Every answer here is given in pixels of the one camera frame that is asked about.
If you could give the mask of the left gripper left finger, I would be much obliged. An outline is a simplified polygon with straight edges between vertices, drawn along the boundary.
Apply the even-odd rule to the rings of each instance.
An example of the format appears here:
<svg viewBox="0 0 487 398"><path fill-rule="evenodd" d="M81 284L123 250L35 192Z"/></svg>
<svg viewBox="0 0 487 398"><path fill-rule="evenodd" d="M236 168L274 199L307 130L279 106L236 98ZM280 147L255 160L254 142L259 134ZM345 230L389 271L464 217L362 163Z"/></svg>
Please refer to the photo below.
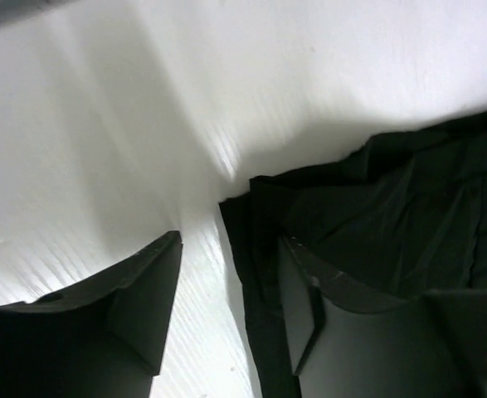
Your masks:
<svg viewBox="0 0 487 398"><path fill-rule="evenodd" d="M0 397L148 396L182 250L169 231L69 287L0 306Z"/></svg>

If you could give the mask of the black trousers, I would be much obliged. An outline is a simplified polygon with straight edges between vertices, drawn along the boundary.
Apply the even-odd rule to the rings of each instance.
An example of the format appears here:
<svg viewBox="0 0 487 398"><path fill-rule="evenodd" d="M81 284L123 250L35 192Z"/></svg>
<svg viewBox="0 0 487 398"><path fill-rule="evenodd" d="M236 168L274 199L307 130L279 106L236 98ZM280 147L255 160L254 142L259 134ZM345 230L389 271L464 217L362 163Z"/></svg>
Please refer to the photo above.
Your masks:
<svg viewBox="0 0 487 398"><path fill-rule="evenodd" d="M279 239L398 299L487 290L487 110L374 135L337 162L254 177L220 211L261 394L303 397L290 363Z"/></svg>

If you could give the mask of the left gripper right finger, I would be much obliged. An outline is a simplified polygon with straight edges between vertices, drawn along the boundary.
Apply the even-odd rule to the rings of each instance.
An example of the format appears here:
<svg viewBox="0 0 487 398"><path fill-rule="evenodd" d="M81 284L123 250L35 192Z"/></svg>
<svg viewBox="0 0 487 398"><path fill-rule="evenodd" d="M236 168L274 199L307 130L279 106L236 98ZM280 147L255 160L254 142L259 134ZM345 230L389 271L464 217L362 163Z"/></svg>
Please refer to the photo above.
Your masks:
<svg viewBox="0 0 487 398"><path fill-rule="evenodd" d="M288 237L278 272L303 397L487 397L487 290L399 299Z"/></svg>

